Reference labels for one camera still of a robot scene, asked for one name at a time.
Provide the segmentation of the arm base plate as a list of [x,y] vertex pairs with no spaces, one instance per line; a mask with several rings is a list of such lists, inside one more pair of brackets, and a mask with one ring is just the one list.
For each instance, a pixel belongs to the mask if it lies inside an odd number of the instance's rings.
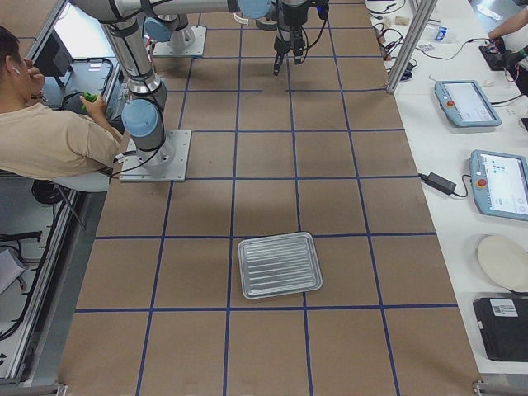
[[118,178],[121,182],[183,182],[186,180],[191,130],[166,130],[165,142],[157,153],[138,151],[132,139]]
[[174,31],[167,42],[157,42],[154,46],[155,58],[199,58],[205,50],[205,26],[187,26]]

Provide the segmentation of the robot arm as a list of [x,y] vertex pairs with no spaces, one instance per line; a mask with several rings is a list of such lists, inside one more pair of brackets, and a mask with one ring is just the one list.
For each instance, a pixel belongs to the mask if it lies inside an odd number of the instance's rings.
[[274,51],[276,57],[273,74],[278,75],[284,58],[293,54],[295,64],[301,64],[312,48],[304,31],[311,8],[326,24],[327,1],[142,1],[141,10],[146,15],[148,36],[156,42],[155,56],[201,56],[206,28],[190,26],[187,15],[203,12],[229,12],[240,17],[242,24],[249,19],[272,21],[276,30]]
[[159,149],[165,141],[163,105],[167,91],[149,62],[136,12],[126,16],[116,1],[77,1],[76,5],[99,21],[127,78],[130,102],[121,114],[125,129],[138,150]]

